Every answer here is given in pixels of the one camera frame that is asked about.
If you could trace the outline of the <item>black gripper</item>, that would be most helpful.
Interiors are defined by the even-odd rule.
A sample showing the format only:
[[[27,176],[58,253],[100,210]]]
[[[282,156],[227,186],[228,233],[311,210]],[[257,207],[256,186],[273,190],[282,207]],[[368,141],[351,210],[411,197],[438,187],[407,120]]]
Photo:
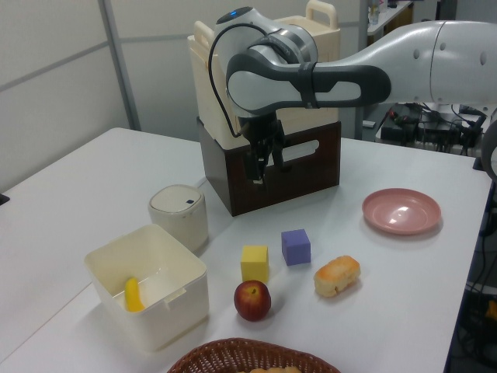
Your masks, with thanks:
[[[285,134],[281,121],[275,113],[259,117],[239,117],[241,133],[249,141],[251,151],[244,154],[246,179],[256,185],[265,183],[265,170],[268,158],[272,154],[273,164],[282,173],[291,170],[285,165],[283,149]]]

